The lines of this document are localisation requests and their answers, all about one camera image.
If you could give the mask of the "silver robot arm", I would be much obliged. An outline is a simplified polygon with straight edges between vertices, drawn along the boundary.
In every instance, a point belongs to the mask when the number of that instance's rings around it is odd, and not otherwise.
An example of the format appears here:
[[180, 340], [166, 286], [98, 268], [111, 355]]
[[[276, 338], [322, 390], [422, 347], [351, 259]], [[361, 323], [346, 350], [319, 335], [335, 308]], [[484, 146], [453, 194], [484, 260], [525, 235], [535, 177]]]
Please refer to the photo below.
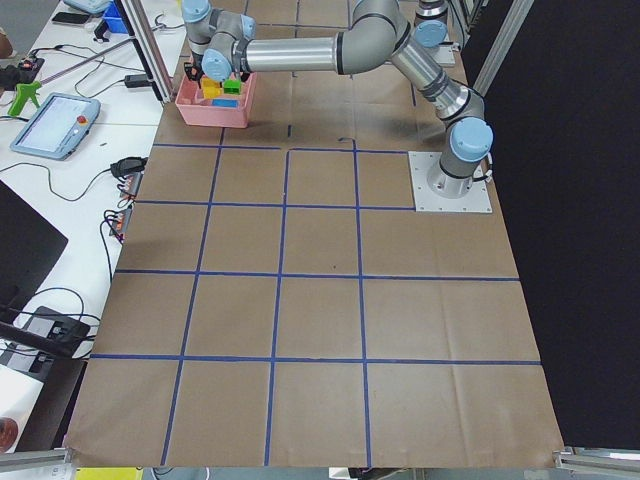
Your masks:
[[428, 20], [447, 24], [449, 5], [446, 0], [418, 0], [415, 8], [415, 24]]
[[419, 40], [396, 1], [359, 1], [350, 29], [332, 37], [259, 40], [253, 18], [208, 1], [181, 4], [195, 68], [223, 82], [234, 74], [333, 71], [355, 75], [391, 63], [430, 102], [446, 131], [436, 186], [470, 181], [490, 153], [482, 96], [452, 78]]

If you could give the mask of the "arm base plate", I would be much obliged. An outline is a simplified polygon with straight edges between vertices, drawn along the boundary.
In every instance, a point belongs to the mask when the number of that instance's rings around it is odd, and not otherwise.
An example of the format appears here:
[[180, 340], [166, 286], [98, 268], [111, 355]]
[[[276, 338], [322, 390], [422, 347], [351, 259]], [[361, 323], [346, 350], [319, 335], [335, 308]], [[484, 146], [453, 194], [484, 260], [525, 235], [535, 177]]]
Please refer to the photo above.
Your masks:
[[440, 152], [409, 151], [414, 208], [418, 213], [491, 214], [489, 170], [479, 164], [471, 177], [457, 179], [440, 165]]
[[460, 51], [458, 42], [442, 42], [435, 49], [435, 61], [442, 67], [452, 68], [456, 65], [455, 53]]

